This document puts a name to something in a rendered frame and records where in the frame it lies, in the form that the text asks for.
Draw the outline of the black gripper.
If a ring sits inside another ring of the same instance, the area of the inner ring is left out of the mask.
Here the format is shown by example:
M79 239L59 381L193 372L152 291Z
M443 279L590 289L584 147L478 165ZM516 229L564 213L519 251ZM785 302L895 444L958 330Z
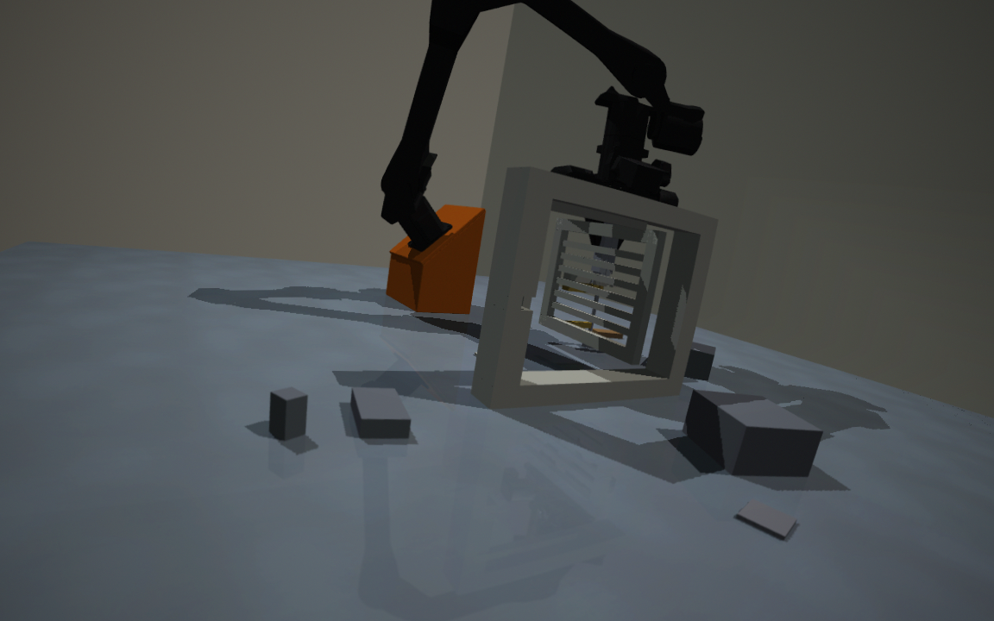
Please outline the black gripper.
M563 176L593 182L593 184L603 185L603 187L610 187L624 192L630 192L631 194L638 194L641 197L646 197L646 199L664 202L664 204L670 204L673 205L673 207L678 207L679 199L677 193L673 191L659 189L658 194L652 194L651 191L636 191L628 188L625 184L623 184L623 182L620 182L617 179L613 180L613 182L602 181L602 173L605 162L607 162L607 157L610 156L610 152L613 151L614 146L622 147L622 154L624 154L624 156L630 156L630 158L633 159L640 159L640 161L642 161L642 158L648 158L648 154L650 154L650 150L645 150L645 144L642 141L639 141L639 139L633 139L630 136L604 136L602 145L597 146L596 152L601 154L599 166L597 167L599 172L590 172L590 170L585 170L582 166L568 165L555 166L550 173L554 172L557 174L563 174ZM602 235L590 235L590 240L592 245L600 245Z

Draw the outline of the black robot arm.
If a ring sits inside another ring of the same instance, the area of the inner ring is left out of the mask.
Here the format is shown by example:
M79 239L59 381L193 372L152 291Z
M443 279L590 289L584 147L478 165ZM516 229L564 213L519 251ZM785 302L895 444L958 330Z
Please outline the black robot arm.
M431 165L437 160L437 154L429 153L431 131L457 52L480 12L515 3L527 4L595 53L625 90L636 96L619 94L612 86L600 94L595 104L608 107L604 136L630 136L645 144L647 131L653 147L685 156L693 156L701 146L705 111L670 102L665 90L665 63L648 48L605 28L571 0L431 0L429 51L419 72L401 142L381 180L381 217L390 224L401 224L411 239L407 245L419 252L452 229L452 224L439 220L425 192ZM638 98L643 97L652 107L639 102ZM658 194L660 187L670 183L670 176L671 164L660 159L645 164L624 156L622 147L614 146L605 162L602 181L617 179L633 190Z

